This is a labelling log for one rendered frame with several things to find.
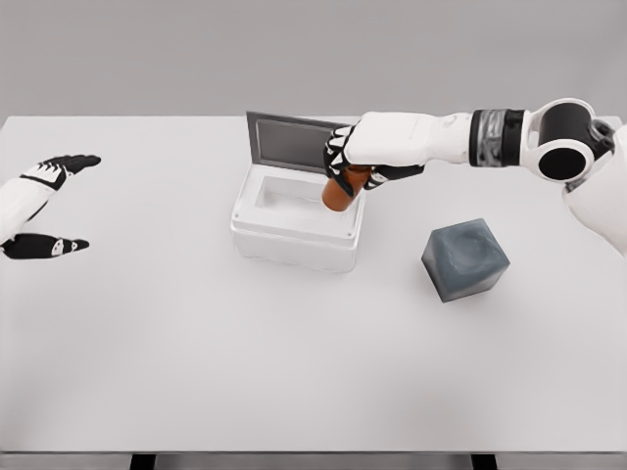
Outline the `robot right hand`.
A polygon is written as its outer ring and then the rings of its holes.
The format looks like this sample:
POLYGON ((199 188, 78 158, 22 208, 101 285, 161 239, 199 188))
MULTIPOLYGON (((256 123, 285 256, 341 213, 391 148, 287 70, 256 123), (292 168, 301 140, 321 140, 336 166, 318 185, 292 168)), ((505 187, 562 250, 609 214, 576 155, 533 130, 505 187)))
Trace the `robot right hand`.
POLYGON ((345 172, 352 165, 370 169, 366 191, 421 174, 435 122, 427 114, 368 112, 356 124, 331 132, 322 153, 325 173, 350 197, 355 191, 345 172))

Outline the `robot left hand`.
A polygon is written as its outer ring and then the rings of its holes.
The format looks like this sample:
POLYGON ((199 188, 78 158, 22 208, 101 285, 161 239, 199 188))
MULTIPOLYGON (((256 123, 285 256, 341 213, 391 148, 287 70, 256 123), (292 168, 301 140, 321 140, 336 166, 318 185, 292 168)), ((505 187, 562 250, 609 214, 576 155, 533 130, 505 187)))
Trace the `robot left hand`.
POLYGON ((0 186, 0 253, 8 259, 55 259, 83 251, 89 242, 22 228, 33 220, 68 180, 98 165, 96 155, 64 155, 41 161, 0 186))

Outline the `orange-brown cylinder bottle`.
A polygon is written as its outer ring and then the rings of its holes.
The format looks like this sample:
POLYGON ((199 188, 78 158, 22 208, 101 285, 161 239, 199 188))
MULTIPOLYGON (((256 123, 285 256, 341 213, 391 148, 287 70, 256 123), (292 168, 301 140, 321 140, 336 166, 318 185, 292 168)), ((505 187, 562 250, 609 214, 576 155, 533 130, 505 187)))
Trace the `orange-brown cylinder bottle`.
POLYGON ((321 199, 324 205, 335 212, 345 211, 360 193, 368 180, 371 168, 368 166, 351 165, 342 170, 345 177, 353 189, 353 195, 349 196, 334 179, 329 179, 324 186, 321 199))

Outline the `dark grey cube block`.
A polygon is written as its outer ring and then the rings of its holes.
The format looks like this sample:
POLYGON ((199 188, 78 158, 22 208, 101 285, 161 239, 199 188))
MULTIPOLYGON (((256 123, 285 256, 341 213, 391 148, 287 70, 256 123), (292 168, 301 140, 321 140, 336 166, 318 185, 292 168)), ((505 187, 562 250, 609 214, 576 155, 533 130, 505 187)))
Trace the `dark grey cube block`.
POLYGON ((442 303, 491 290, 510 266, 484 218, 432 230, 421 261, 442 303))

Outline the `white box with grey lid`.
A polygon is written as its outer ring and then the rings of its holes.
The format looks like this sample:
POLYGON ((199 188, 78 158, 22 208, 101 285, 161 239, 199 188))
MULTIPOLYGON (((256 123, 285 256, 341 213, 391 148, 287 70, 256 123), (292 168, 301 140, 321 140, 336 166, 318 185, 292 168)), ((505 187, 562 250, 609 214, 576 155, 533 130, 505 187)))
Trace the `white box with grey lid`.
POLYGON ((360 193, 345 211, 321 199, 323 149, 346 122, 247 112, 251 164, 231 215, 237 252, 345 273, 356 264, 365 206, 360 193))

